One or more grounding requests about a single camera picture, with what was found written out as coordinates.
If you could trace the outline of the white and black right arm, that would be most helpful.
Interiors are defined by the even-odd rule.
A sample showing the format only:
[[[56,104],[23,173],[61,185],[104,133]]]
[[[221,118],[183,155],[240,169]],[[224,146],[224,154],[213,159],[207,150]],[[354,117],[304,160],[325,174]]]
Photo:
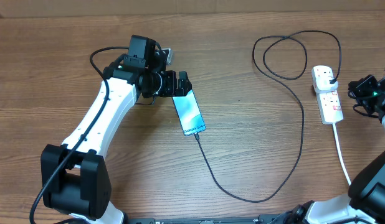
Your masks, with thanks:
[[[348,84],[348,96],[366,116],[380,120],[385,129],[385,77],[368,75]],[[272,223],[385,223],[385,151],[352,181],[348,193],[333,199],[297,205]]]

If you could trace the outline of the blue Galaxy smartphone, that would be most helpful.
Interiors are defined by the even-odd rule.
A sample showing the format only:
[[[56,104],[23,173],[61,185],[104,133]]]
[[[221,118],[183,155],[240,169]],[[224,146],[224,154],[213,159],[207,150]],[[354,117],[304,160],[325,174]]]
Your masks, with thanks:
[[[173,103],[185,136],[206,130],[193,90],[190,90],[186,96],[174,96]]]

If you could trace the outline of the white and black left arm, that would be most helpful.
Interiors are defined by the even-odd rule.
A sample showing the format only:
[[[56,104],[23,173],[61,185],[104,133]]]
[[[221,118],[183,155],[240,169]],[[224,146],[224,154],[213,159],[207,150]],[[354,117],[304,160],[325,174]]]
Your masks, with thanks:
[[[139,97],[186,96],[192,84],[185,71],[167,70],[173,51],[147,37],[131,36],[123,53],[98,70],[102,84],[81,123],[61,145],[48,144],[40,156],[42,189],[32,204],[69,215],[65,223],[126,223],[110,201],[112,185],[105,165],[109,145]]]

